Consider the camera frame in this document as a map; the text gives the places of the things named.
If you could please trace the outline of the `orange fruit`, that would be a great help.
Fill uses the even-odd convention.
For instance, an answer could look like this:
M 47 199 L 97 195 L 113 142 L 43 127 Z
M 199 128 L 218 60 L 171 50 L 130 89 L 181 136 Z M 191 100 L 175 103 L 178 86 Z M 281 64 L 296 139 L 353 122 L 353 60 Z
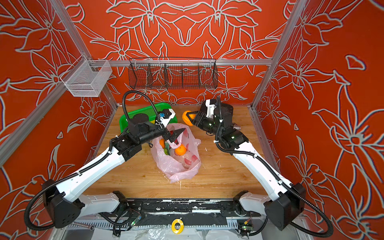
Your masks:
M 188 123 L 189 123 L 189 119 L 191 120 L 191 119 L 194 119 L 195 117 L 188 117 L 187 116 L 187 112 L 188 111 L 185 111 L 184 113 L 183 113 L 183 115 L 182 115 L 182 119 L 183 119 L 183 121 L 184 121 L 184 123 L 186 124 L 186 125 L 188 125 Z
M 165 141 L 164 139 L 160 139 L 160 140 L 159 140 L 159 143 L 160 143 L 162 149 L 165 149 L 165 148 L 166 148 L 166 141 Z
M 187 148 L 181 144 L 178 148 L 175 149 L 175 155 L 177 156 L 183 156 L 184 154 L 186 154 L 187 152 Z

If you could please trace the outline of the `pink plastic bag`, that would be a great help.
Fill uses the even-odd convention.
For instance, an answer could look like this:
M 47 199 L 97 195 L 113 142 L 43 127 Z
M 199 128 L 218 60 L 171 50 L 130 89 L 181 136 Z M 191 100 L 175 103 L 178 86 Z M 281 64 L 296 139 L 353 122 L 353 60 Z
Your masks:
M 201 167 L 201 158 L 198 147 L 201 140 L 195 138 L 191 129 L 184 124 L 170 124 L 167 126 L 169 131 L 185 128 L 185 131 L 177 138 L 178 144 L 166 141 L 166 148 L 162 149 L 158 137 L 152 140 L 153 147 L 151 153 L 157 167 L 169 178 L 171 183 L 184 179 L 193 178 Z M 183 144 L 187 148 L 183 156 L 175 155 L 175 149 Z

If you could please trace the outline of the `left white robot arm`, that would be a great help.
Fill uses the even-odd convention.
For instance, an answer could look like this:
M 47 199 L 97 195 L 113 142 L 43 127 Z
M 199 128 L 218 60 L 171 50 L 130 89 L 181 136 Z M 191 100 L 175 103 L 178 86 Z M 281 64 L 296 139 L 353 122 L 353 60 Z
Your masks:
M 125 197 L 119 191 L 99 197 L 89 197 L 83 193 L 109 171 L 139 153 L 143 144 L 150 144 L 158 137 L 173 143 L 183 133 L 183 128 L 173 131 L 167 129 L 167 125 L 176 115 L 175 111 L 158 111 L 153 102 L 150 105 L 155 112 L 154 123 L 151 123 L 146 114 L 136 114 L 130 118 L 126 109 L 126 97 L 129 94 L 140 95 L 141 92 L 131 90 L 123 95 L 122 106 L 128 126 L 111 139 L 109 147 L 95 159 L 65 178 L 48 180 L 42 185 L 42 190 L 30 200 L 25 209 L 24 223 L 27 228 L 33 231 L 59 229 L 86 215 L 112 213 L 123 208 Z M 50 225 L 38 226 L 31 220 L 31 209 L 38 199 L 43 199 L 52 220 Z

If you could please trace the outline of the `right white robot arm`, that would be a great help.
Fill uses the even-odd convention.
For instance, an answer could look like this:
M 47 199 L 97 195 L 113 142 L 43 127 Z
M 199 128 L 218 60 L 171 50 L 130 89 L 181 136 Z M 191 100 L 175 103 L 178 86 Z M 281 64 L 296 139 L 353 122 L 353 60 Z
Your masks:
M 332 236 L 332 222 L 323 211 L 306 199 L 306 189 L 302 184 L 293 185 L 283 177 L 257 152 L 249 139 L 235 128 L 231 105 L 219 100 L 208 100 L 199 111 L 184 112 L 183 121 L 213 135 L 217 148 L 239 160 L 265 189 L 268 200 L 262 200 L 249 192 L 239 195 L 237 201 L 243 210 L 266 216 L 280 231 L 291 225 L 313 237 Z M 310 207 L 325 221 L 326 231 L 317 233 L 294 223 L 294 219 L 303 212 L 305 206 Z

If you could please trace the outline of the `black plastic case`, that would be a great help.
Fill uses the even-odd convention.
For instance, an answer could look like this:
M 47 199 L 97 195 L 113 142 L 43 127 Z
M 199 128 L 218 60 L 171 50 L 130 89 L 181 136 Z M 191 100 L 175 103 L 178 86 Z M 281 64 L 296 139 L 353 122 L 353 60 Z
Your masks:
M 232 105 L 221 103 L 222 118 L 225 122 L 232 122 L 234 108 Z

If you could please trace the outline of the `green plastic basket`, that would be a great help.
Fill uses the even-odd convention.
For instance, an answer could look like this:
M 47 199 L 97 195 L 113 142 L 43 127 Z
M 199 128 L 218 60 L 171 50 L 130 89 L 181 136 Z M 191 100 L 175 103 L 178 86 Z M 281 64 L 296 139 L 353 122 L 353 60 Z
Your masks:
M 158 112 L 161 112 L 165 109 L 171 109 L 172 107 L 167 104 L 167 103 L 158 103 L 158 104 L 155 104 L 155 107 L 157 109 Z M 128 116 L 129 118 L 132 120 L 133 117 L 137 114 L 145 114 L 148 116 L 149 118 L 149 121 L 151 123 L 155 123 L 155 119 L 156 119 L 156 114 L 152 108 L 152 106 L 148 106 L 148 107 L 144 107 L 144 108 L 141 108 L 141 109 L 137 109 L 137 110 L 134 110 L 134 111 L 131 111 L 131 112 L 128 112 Z M 126 116 L 123 115 L 120 117 L 119 119 L 119 126 L 120 126 L 120 131 L 121 133 L 127 128 L 128 126 L 128 121 L 126 119 Z

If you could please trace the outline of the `yellow tape roll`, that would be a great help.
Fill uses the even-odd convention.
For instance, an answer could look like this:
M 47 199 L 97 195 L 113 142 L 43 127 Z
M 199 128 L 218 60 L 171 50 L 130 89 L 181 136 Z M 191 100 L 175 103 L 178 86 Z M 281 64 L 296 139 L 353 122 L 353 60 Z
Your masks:
M 184 222 L 181 219 L 173 220 L 171 224 L 171 230 L 176 235 L 181 234 L 184 230 Z

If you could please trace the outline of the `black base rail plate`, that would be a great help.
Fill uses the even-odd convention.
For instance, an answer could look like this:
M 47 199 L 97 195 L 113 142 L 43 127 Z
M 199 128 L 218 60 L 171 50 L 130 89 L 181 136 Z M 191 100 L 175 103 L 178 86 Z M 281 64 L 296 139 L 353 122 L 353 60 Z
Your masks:
M 260 213 L 247 212 L 233 199 L 127 199 L 132 213 L 144 216 L 182 215 L 182 214 L 217 214 L 223 217 L 260 217 Z

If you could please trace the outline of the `white mesh wall basket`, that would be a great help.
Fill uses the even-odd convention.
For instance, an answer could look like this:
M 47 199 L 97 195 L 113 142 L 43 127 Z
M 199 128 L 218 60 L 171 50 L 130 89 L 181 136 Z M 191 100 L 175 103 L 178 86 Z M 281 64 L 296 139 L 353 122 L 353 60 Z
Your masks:
M 98 97 L 112 74 L 108 61 L 101 61 L 100 67 L 91 66 L 90 63 L 81 60 L 60 77 L 74 97 Z

